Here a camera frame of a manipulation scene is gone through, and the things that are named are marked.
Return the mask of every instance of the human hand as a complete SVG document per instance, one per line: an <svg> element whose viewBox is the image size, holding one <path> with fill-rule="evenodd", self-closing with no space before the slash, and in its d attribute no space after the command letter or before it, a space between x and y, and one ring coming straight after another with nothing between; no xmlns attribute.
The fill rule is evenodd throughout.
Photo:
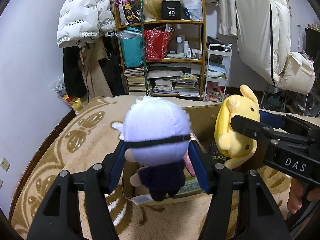
<svg viewBox="0 0 320 240"><path fill-rule="evenodd" d="M292 178L291 187L289 193L289 199L287 203L288 210L295 214L302 207L302 197L304 194L304 188L300 181ZM311 190L307 196L308 201L319 200L320 199L320 188L315 188Z"/></svg>

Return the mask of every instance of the silver bolt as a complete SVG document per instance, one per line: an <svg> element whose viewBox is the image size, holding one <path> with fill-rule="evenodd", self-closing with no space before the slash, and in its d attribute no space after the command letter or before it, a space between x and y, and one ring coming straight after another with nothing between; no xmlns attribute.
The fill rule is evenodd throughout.
<svg viewBox="0 0 320 240"><path fill-rule="evenodd" d="M64 171L60 171L60 176L61 177L65 177L68 175L68 171L64 170Z"/></svg>
<svg viewBox="0 0 320 240"><path fill-rule="evenodd" d="M257 173L256 170L250 170L249 173L250 173L250 175L252 175L252 176L257 176L257 175L258 175L258 173Z"/></svg>
<svg viewBox="0 0 320 240"><path fill-rule="evenodd" d="M93 165L93 169L98 171L102 169L102 164L101 163L96 163L95 165Z"/></svg>
<svg viewBox="0 0 320 240"><path fill-rule="evenodd" d="M222 163L216 163L215 167L217 170L222 170L224 168L224 165Z"/></svg>
<svg viewBox="0 0 320 240"><path fill-rule="evenodd" d="M272 143L272 144L274 144L274 145L277 145L277 144L278 144L278 141L277 141L277 140L272 139L272 140L270 141L270 143Z"/></svg>

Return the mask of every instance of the beige pants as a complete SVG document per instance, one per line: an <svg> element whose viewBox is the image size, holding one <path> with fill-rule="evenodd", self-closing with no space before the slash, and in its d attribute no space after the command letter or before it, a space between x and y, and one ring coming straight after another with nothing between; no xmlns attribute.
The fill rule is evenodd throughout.
<svg viewBox="0 0 320 240"><path fill-rule="evenodd" d="M88 93L81 98L84 105L87 105L95 97L112 97L112 93L98 62L100 55L97 55L97 53L101 49L99 47L95 48L91 43L89 43L89 47L89 49L80 51L78 63L88 90Z"/></svg>

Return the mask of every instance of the white puffer jacket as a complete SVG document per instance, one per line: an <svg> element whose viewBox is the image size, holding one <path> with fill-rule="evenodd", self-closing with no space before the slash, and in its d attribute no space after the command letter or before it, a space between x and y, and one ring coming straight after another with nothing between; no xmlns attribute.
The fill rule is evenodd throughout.
<svg viewBox="0 0 320 240"><path fill-rule="evenodd" d="M115 29L109 0L66 0L60 11L58 47L93 43Z"/></svg>

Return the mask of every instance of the electrical socket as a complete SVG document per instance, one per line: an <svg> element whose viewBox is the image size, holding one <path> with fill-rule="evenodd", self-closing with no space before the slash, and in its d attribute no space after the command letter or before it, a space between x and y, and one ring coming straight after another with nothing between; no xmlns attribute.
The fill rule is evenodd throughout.
<svg viewBox="0 0 320 240"><path fill-rule="evenodd" d="M8 163L8 161L5 158L2 158L1 164L0 166L5 170L8 171L9 167L10 167L10 163Z"/></svg>

